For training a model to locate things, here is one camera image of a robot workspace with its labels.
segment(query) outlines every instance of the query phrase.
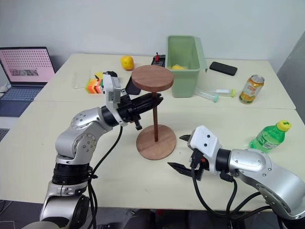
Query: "cable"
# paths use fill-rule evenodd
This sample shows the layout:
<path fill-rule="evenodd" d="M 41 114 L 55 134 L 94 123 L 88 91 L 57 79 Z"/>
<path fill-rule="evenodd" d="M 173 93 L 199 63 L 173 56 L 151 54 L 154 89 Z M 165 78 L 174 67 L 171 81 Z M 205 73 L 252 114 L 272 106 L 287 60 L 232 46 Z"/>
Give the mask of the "cable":
<path fill-rule="evenodd" d="M 237 182 L 236 182 L 236 180 L 233 180 L 233 183 L 234 183 L 233 193 L 232 193 L 232 195 L 231 195 L 231 197 L 230 197 L 230 199 L 229 199 L 229 202 L 228 202 L 228 204 L 227 204 L 227 208 L 226 208 L 226 210 L 225 210 L 225 213 L 226 213 L 227 215 L 230 214 L 230 208 L 231 208 L 231 205 L 232 205 L 233 200 L 234 200 L 234 198 L 235 198 L 235 196 L 236 196 L 236 193 L 237 193 Z"/>
<path fill-rule="evenodd" d="M 88 228 L 91 228 L 91 225 L 93 224 L 93 229 L 96 229 L 96 215 L 95 215 L 95 206 L 93 204 L 91 181 L 88 182 L 88 192 L 89 192 L 90 208 L 92 213 L 92 220 Z"/>
<path fill-rule="evenodd" d="M 280 227 L 280 229 L 284 229 L 282 220 L 279 216 L 277 216 L 277 222 L 278 222 L 278 226 Z"/>
<path fill-rule="evenodd" d="M 263 206 L 263 207 L 260 207 L 260 208 L 257 208 L 249 213 L 245 213 L 244 215 L 240 216 L 240 217 L 237 217 L 237 218 L 231 218 L 232 221 L 240 221 L 240 220 L 244 220 L 252 215 L 255 215 L 256 213 L 260 212 L 260 211 L 263 211 L 263 210 L 266 210 L 266 209 L 271 209 L 271 207 L 268 205 L 268 206 Z"/>
<path fill-rule="evenodd" d="M 197 194 L 197 197 L 199 198 L 201 204 L 205 207 L 205 209 L 207 209 L 208 212 L 212 213 L 213 215 L 215 215 L 216 217 L 220 217 L 220 218 L 226 218 L 227 215 L 226 214 L 219 214 L 215 211 L 213 211 L 204 201 L 204 199 L 202 198 L 199 188 L 198 188 L 198 184 L 197 184 L 197 180 L 195 177 L 195 168 L 191 168 L 191 174 L 192 174 L 192 179 L 193 179 L 193 183 L 194 183 L 194 187 L 195 187 L 195 192 Z"/>
<path fill-rule="evenodd" d="M 264 207 L 261 207 L 261 208 L 257 208 L 249 213 L 246 213 L 240 217 L 237 217 L 237 218 L 232 218 L 232 215 L 235 214 L 236 212 L 238 212 L 239 209 L 241 209 L 247 202 L 249 202 L 251 199 L 253 199 L 254 197 L 258 196 L 257 193 L 253 193 L 252 195 L 250 195 L 247 199 L 245 199 L 240 205 L 237 206 L 237 208 L 235 208 L 232 212 L 230 212 L 229 214 L 219 214 L 217 212 L 215 212 L 214 210 L 212 210 L 207 204 L 206 202 L 204 201 L 204 199 L 202 198 L 201 194 L 200 194 L 200 191 L 199 191 L 199 188 L 198 188 L 198 184 L 197 184 L 197 180 L 196 180 L 196 177 L 195 177 L 195 168 L 192 167 L 191 168 L 191 174 L 192 174 L 192 179 L 193 179 L 193 183 L 194 183 L 194 187 L 195 187 L 195 191 L 196 191 L 196 194 L 201 202 L 201 204 L 205 207 L 205 209 L 207 209 L 207 211 L 211 214 L 213 214 L 214 216 L 216 217 L 219 217 L 219 218 L 229 218 L 230 220 L 233 220 L 233 221 L 240 221 L 240 220 L 244 220 L 260 211 L 263 211 L 263 210 L 266 210 L 266 209 L 271 209 L 270 206 L 264 206 Z"/>
<path fill-rule="evenodd" d="M 0 221 L 0 223 L 13 223 L 13 227 L 15 228 L 15 221 Z"/>
<path fill-rule="evenodd" d="M 238 205 L 233 211 L 232 213 L 236 213 L 238 212 L 244 205 L 246 205 L 246 203 L 248 203 L 251 199 L 253 199 L 256 196 L 261 195 L 260 192 L 255 192 L 253 194 L 251 194 L 250 196 L 248 196 L 243 202 L 240 203 L 240 205 Z"/>
<path fill-rule="evenodd" d="M 118 144 L 121 136 L 122 136 L 122 132 L 123 132 L 123 127 L 121 126 L 120 128 L 120 133 L 118 138 L 116 139 L 115 143 L 113 144 L 113 146 L 108 150 L 108 152 L 101 158 L 101 160 L 96 164 L 95 168 L 92 171 L 92 174 L 95 173 L 95 171 L 98 169 L 98 167 L 101 165 L 101 163 L 103 162 L 103 160 L 105 160 L 105 158 L 108 156 L 108 154 L 116 147 L 116 145 Z"/>
<path fill-rule="evenodd" d="M 94 177 L 93 175 L 96 172 L 96 170 L 98 169 L 98 167 L 106 159 L 106 157 L 109 155 L 109 153 L 116 147 L 116 145 L 118 144 L 118 142 L 119 142 L 119 140 L 122 136 L 122 132 L 123 132 L 123 127 L 120 126 L 120 132 L 119 132 L 119 135 L 118 135 L 116 141 L 111 146 L 111 148 L 108 150 L 108 152 L 96 164 L 96 166 L 94 167 L 94 169 L 91 173 L 91 178 Z M 97 198 L 96 198 L 94 189 L 93 189 L 92 184 L 91 184 L 91 179 L 88 181 L 88 193 L 89 193 L 89 199 L 90 199 L 90 205 L 91 205 L 91 214 L 92 214 L 92 220 L 91 220 L 91 222 L 88 226 L 88 229 L 90 229 L 92 225 L 93 225 L 93 228 L 96 229 L 96 213 L 97 213 L 97 210 L 98 210 L 98 206 L 97 206 Z"/>

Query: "black device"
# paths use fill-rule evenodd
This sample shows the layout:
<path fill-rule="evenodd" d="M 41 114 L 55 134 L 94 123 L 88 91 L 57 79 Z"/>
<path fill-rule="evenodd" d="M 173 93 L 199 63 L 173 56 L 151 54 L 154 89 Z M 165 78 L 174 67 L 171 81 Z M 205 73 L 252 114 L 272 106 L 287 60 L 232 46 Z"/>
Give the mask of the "black device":
<path fill-rule="evenodd" d="M 237 68 L 219 62 L 213 62 L 210 69 L 227 75 L 235 75 Z"/>
<path fill-rule="evenodd" d="M 158 65 L 158 66 L 164 67 L 165 66 L 165 55 L 158 55 L 158 53 L 157 53 L 157 55 L 155 55 L 153 57 L 151 65 Z M 134 95 L 138 95 L 141 92 L 141 89 L 133 84 L 131 76 L 126 85 L 125 91 L 128 94 L 134 94 Z"/>

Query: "soda can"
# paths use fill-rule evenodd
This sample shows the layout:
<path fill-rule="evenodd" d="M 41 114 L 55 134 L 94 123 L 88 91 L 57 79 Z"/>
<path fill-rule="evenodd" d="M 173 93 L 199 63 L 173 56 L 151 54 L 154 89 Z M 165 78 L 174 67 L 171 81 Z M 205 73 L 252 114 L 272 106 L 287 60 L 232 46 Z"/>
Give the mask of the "soda can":
<path fill-rule="evenodd" d="M 241 94 L 239 95 L 240 102 L 244 104 L 250 104 L 257 97 L 257 94 L 262 89 L 265 79 L 260 75 L 251 76 Z"/>

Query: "yellow bottle cap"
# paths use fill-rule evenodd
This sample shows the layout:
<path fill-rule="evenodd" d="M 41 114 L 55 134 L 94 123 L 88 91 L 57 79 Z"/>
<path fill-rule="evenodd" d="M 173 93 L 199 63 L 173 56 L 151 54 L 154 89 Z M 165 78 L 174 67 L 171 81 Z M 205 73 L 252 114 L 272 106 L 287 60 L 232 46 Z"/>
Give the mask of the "yellow bottle cap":
<path fill-rule="evenodd" d="M 236 89 L 232 89 L 231 97 L 233 98 L 236 95 Z"/>
<path fill-rule="evenodd" d="M 291 128 L 291 123 L 287 120 L 281 120 L 276 124 L 276 127 L 281 131 L 288 131 Z"/>

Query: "laptop screen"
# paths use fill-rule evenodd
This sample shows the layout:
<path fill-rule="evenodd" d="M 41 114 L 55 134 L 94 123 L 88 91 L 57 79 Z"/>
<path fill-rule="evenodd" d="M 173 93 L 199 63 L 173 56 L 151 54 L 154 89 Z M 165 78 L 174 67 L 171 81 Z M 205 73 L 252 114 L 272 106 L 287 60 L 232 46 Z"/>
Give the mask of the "laptop screen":
<path fill-rule="evenodd" d="M 55 74 L 46 47 L 0 48 L 0 63 L 11 84 L 46 84 Z"/>

